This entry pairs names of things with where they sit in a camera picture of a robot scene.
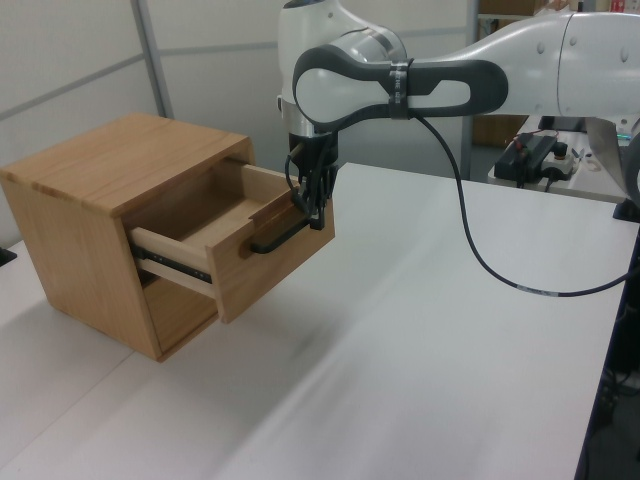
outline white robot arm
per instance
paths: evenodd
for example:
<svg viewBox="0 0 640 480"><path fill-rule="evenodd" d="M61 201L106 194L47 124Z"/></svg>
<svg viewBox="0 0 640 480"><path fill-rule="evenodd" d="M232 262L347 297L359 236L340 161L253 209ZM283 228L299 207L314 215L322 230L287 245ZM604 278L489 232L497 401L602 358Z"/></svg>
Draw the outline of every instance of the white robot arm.
<svg viewBox="0 0 640 480"><path fill-rule="evenodd" d="M279 24L279 104L291 149L301 152L293 161L307 210L321 210L333 188L337 135L331 132L362 120L408 119L410 112L640 113L638 32L636 15L548 15L517 22L452 55L412 60L397 35L355 17L338 0L290 1ZM631 150L640 157L636 143ZM638 186L629 187L640 204Z"/></svg>

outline table surface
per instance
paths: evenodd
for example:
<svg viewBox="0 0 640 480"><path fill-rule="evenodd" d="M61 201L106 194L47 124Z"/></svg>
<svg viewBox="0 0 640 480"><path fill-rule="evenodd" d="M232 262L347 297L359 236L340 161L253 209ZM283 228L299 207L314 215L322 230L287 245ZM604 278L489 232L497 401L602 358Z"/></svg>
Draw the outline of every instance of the table surface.
<svg viewBox="0 0 640 480"><path fill-rule="evenodd" d="M616 122L616 118L614 117L611 117L610 120ZM634 117L633 121L629 123L629 127L636 124L636 120L637 117ZM538 130L539 121L540 116L534 115L529 117L518 133L534 132ZM632 134L633 132L621 131L621 133ZM540 132L538 135L555 134L555 131L545 131ZM616 183L613 177L604 169L602 163L595 156L586 157L587 154L591 153L591 147L589 146L589 139L585 133L560 131L558 132L558 140L569 146L569 153L571 153L572 148L578 153L584 149L585 157L583 157L580 162L577 162L577 160L574 159L575 163L577 163L577 167L571 179L553 183L549 189L550 193L590 198L592 200L612 203L621 203L627 198L627 195ZM547 160L553 161L553 154L549 154ZM537 183L525 184L524 188L527 190L543 192L547 186L547 181L548 180L546 178L543 178ZM515 182L496 178L494 168L491 168L487 174L487 182L493 185L515 187Z"/></svg>
<svg viewBox="0 0 640 480"><path fill-rule="evenodd" d="M628 268L614 206L465 183L487 262L531 287ZM450 179L347 165L337 236L158 364L0 269L0 479L573 479L622 287L488 276Z"/></svg>

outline black wire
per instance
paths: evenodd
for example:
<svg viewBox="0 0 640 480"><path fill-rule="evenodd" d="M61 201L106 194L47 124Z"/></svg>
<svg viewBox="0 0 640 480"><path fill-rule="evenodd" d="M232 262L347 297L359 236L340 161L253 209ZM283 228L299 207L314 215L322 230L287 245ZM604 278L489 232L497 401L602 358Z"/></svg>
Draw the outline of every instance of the black wire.
<svg viewBox="0 0 640 480"><path fill-rule="evenodd" d="M627 376L624 377L622 380L620 380L619 382L616 383L616 385L618 387L622 387L624 386L624 382L626 382L627 380L629 380L629 377L631 376L631 373L627 373Z"/></svg>
<svg viewBox="0 0 640 480"><path fill-rule="evenodd" d="M289 167L291 165L291 154L287 155L287 159L284 162L284 175L287 178L287 184L291 191L295 191L295 187L293 186L293 182L291 181L291 176L289 175Z"/></svg>
<svg viewBox="0 0 640 480"><path fill-rule="evenodd" d="M589 480L589 446L584 445L584 480Z"/></svg>
<svg viewBox="0 0 640 480"><path fill-rule="evenodd" d="M495 270L493 270L489 265L487 265L487 263L484 261L484 259L480 256L480 253L478 252L478 249L476 248L476 245L473 241L473 238L471 237L471 231L469 229L469 221L467 219L467 207L465 204L465 199L464 199L464 191L462 189L462 178L460 176L460 170L458 169L458 164L456 163L456 159L453 155L453 153L451 152L451 149L449 148L449 145L447 144L446 140L442 137L442 135L440 135L440 132L438 132L435 127L433 127L433 125L431 125L425 118L421 117L420 115L417 114L417 112L415 112L414 110L409 110L409 114L410 114L410 118L415 118L416 120L418 120L422 125L424 125L427 130L429 130L434 137L436 137L436 139L438 140L438 142L440 143L440 145L442 146L442 148L444 149L445 153L447 154L447 158L449 159L449 162L451 163L451 168L453 169L453 174L455 176L455 180L456 180L456 186L458 187L458 199L460 200L460 211L462 213L462 225L464 227L464 233L467 237L467 242L469 243L469 247L471 248L471 251L473 252L473 255L476 257L476 260L478 260L478 263L480 263L480 265L482 265L482 268L484 268L489 274L491 274L494 278L496 278L497 280L501 281L502 283L521 290L523 292L527 292L527 293L533 293L535 295L542 295L545 297L563 297L563 298L569 298L569 297L583 297L586 295L591 295L594 293L599 293L599 292L603 292L605 290L609 290L610 288L615 287L616 285L621 284L622 282L629 280L630 278L636 277L638 274L640 274L640 266L636 267L635 269L633 269L632 271L628 272L626 275L623 275L619 278L617 278L616 280L613 280L612 282L609 282L605 285L601 285L599 287L595 287L595 288L590 288L588 290L579 290L576 292L551 292L551 291L547 291L547 290L539 290L536 288L529 288L526 287L524 285L519 285L516 282L513 282L505 277L503 277L502 275L500 275L499 273L497 273Z"/></svg>
<svg viewBox="0 0 640 480"><path fill-rule="evenodd" d="M547 182L547 186L544 189L544 193L549 193L549 189L551 188L551 185L555 182L555 180L551 177L549 177L549 181Z"/></svg>

